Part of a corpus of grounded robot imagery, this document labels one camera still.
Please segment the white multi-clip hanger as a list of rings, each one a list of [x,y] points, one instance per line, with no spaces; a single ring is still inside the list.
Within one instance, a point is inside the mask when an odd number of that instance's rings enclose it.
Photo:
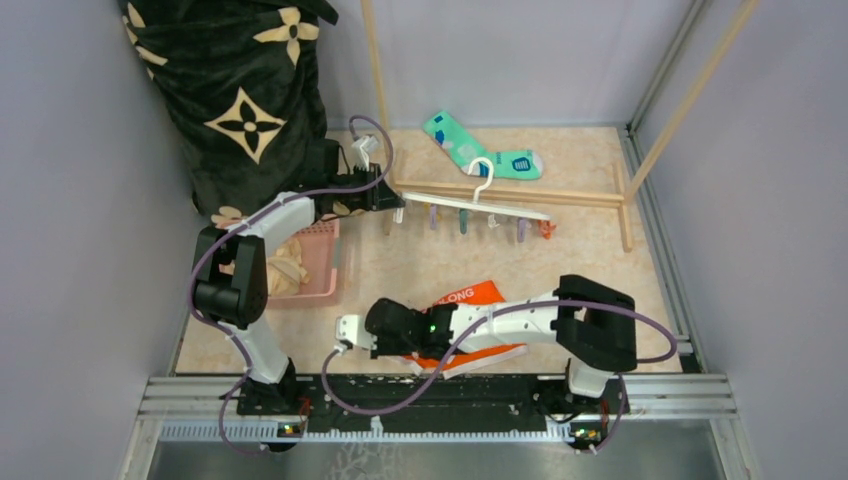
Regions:
[[[473,170],[478,165],[483,165],[482,171],[485,173],[485,182],[476,186],[471,196],[452,197],[409,189],[403,190],[401,196],[407,202],[422,203],[428,206],[433,204],[438,208],[446,207],[457,211],[466,209],[470,213],[478,212],[487,216],[494,214],[496,217],[500,215],[516,219],[526,218],[528,221],[552,220],[550,215],[532,209],[482,202],[481,194],[493,183],[494,164],[486,157],[477,157],[469,164],[469,168]]]

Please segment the orange underwear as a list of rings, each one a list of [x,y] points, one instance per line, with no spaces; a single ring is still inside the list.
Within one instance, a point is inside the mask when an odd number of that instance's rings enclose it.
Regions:
[[[505,299],[495,282],[487,280],[450,292],[437,300],[434,305],[458,303],[479,306],[504,301]],[[455,354],[447,362],[441,375],[444,379],[449,379],[458,375],[477,372],[485,367],[506,362],[507,360],[525,355],[528,352],[529,348],[525,344],[511,344],[488,347],[468,354]],[[393,357],[393,360],[400,365],[408,367],[415,375],[431,373],[440,362],[439,359],[425,359],[415,355]]]

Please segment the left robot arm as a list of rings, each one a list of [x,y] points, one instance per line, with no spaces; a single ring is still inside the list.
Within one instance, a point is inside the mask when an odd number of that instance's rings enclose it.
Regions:
[[[237,384],[241,414],[285,414],[300,399],[296,368],[272,338],[264,317],[269,299],[267,260],[301,230],[332,214],[398,209],[405,202],[386,179],[388,166],[356,166],[324,187],[282,192],[228,227],[197,236],[187,303],[198,321],[223,332],[245,361]]]

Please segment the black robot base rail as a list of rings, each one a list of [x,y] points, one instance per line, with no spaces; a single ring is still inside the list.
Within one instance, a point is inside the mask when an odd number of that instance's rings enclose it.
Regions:
[[[410,405],[389,412],[424,382],[410,375],[329,374],[299,376],[277,388],[248,380],[234,400],[242,416],[290,415],[309,433],[541,433],[570,421],[608,427],[629,410],[617,379],[594,399],[570,391],[561,375],[493,374],[438,379]]]

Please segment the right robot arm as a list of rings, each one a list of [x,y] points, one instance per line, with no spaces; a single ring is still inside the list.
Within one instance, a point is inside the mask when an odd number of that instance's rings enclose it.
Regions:
[[[412,356],[441,361],[512,345],[550,344],[569,352],[563,398],[576,412],[590,411],[608,379],[637,366],[634,299],[569,274],[549,293],[489,305],[442,303],[416,310],[377,300],[358,322],[355,345],[373,357]]]

